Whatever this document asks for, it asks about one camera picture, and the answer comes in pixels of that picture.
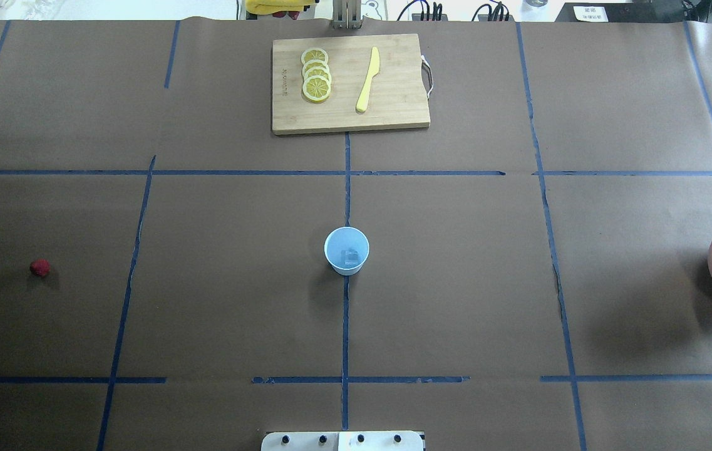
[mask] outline yellow knife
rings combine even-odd
[[[369,89],[373,86],[373,77],[381,71],[381,55],[378,54],[378,48],[373,48],[373,54],[369,57],[369,68],[367,69],[367,78],[364,79],[364,88],[361,89],[361,94],[356,102],[356,111],[367,111],[369,103]]]

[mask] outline metal clamp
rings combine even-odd
[[[333,0],[333,28],[361,28],[361,0]]]
[[[425,92],[425,97],[430,99],[431,91],[433,91],[433,72],[431,71],[431,65],[428,64],[428,60],[425,59],[425,55],[421,54],[420,58],[422,59],[422,66],[428,74],[428,86],[430,86],[430,88],[428,88],[428,92]]]

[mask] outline white plastic mount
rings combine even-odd
[[[414,431],[268,433],[261,451],[425,451]]]

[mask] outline knife handle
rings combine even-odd
[[[364,88],[361,89],[361,94],[359,94],[358,101],[356,101],[356,111],[367,111],[367,105],[369,103],[369,90],[372,88],[372,85],[373,77],[367,75],[367,80],[364,80]]]

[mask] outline white label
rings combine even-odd
[[[603,6],[573,6],[573,11],[581,22],[609,22]]]

